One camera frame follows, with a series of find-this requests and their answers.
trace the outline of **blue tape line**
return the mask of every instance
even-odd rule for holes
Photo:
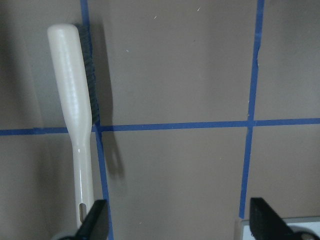
[[[109,191],[108,191],[108,183],[107,183],[107,171],[105,164],[105,152],[104,145],[102,142],[102,133],[100,131],[99,126],[94,126],[95,130],[95,140],[96,140],[96,148],[98,152],[98,161],[99,161],[99,169],[100,169],[100,177],[101,177],[101,185],[102,185],[102,195],[103,199],[108,202],[108,218],[109,218],[109,235],[108,239],[114,239],[114,232],[112,226],[112,218],[111,218],[111,210],[110,210],[110,201],[109,201]]]
[[[174,130],[174,129],[211,129],[211,128],[241,128],[241,127],[266,127],[266,126],[290,126],[290,125],[315,125],[320,124],[320,118],[297,118],[297,119],[270,119],[255,121],[212,121],[212,122],[185,122],[185,123],[161,123],[161,124],[133,124],[99,126],[100,132],[118,131],[144,131],[144,130]],[[36,127],[27,129],[4,129],[0,130],[0,136],[16,135],[42,135],[42,134],[66,134],[66,127]]]
[[[42,134],[66,134],[66,127],[35,127],[28,129],[6,129],[0,130],[0,136],[16,136],[16,135],[42,135]]]
[[[247,186],[250,168],[250,155],[253,135],[253,125],[255,118],[255,106],[256,106],[256,94],[258,84],[258,54],[261,46],[262,38],[262,26],[264,18],[264,0],[257,0],[256,6],[256,17],[255,17],[255,31],[254,31],[254,45],[253,45],[253,56],[252,56],[252,69],[251,69],[251,83],[250,83],[250,94],[249,94],[249,106],[248,106],[248,130],[245,140],[245,151],[243,160],[243,171],[242,171],[242,182],[241,182],[241,193],[240,193],[240,205],[239,205],[239,217],[245,217],[246,210],[246,199],[247,199]]]
[[[102,132],[247,127],[248,121],[211,121],[101,126]]]
[[[298,119],[276,119],[276,120],[256,120],[254,127],[283,126],[283,125],[312,125],[320,124],[320,118],[298,118]]]
[[[82,24],[86,27],[89,27],[90,20],[89,20],[88,1],[80,0],[80,7],[81,7]]]
[[[245,138],[244,162],[243,162],[243,170],[242,170],[242,183],[241,183],[240,207],[239,207],[239,217],[242,219],[245,217],[245,210],[246,210],[246,198],[247,198],[247,187],[248,187],[248,178],[249,178],[252,137],[253,137],[253,127],[249,126],[246,133],[246,138]]]

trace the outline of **grid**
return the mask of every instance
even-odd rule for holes
[[[254,46],[251,67],[251,82],[249,92],[248,117],[244,121],[208,121],[208,122],[180,122],[180,123],[159,123],[159,124],[131,124],[131,125],[100,125],[97,122],[92,127],[92,132],[96,136],[99,170],[102,185],[103,198],[109,200],[107,172],[105,166],[105,154],[102,142],[103,132],[119,131],[153,131],[153,130],[177,130],[177,129],[210,129],[210,128],[247,128],[245,139],[245,151],[243,159],[243,171],[241,182],[241,194],[239,201],[239,217],[245,217],[247,185],[249,177],[250,158],[252,150],[253,131],[255,127],[264,126],[293,126],[293,125],[317,125],[320,124],[320,118],[298,118],[298,119],[266,119],[255,120],[256,92],[258,85],[258,53],[262,40],[264,0],[257,0]],[[90,25],[88,0],[80,0],[82,23]],[[19,136],[19,135],[44,135],[44,134],[66,134],[65,127],[45,127],[45,128],[28,128],[28,129],[4,129],[0,130],[0,136]],[[110,232],[108,239],[113,240],[113,228],[111,221],[111,211],[109,209]]]

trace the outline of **brush handle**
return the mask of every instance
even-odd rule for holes
[[[89,211],[94,203],[90,153],[92,113],[86,70],[79,32],[74,25],[53,25],[48,28],[47,34],[62,112],[72,143],[76,221],[79,227],[80,205],[85,204]]]

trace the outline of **gray wall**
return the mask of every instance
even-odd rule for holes
[[[319,5],[265,2],[256,120],[320,117]],[[88,6],[101,125],[247,120],[255,0]],[[46,30],[81,23],[80,2],[2,0],[0,13],[0,130],[64,127]],[[236,239],[246,134],[104,132],[114,238]],[[319,144],[320,125],[255,127],[247,205],[264,197],[283,217],[319,216]],[[91,149],[99,199],[94,133]],[[3,135],[0,153],[0,239],[75,229],[68,135]]]

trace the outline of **scrub brush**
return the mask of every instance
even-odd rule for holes
[[[52,25],[47,34],[63,117],[72,143],[79,227],[94,204],[90,134],[93,123],[99,120],[90,35],[87,27],[77,28],[72,24]]]

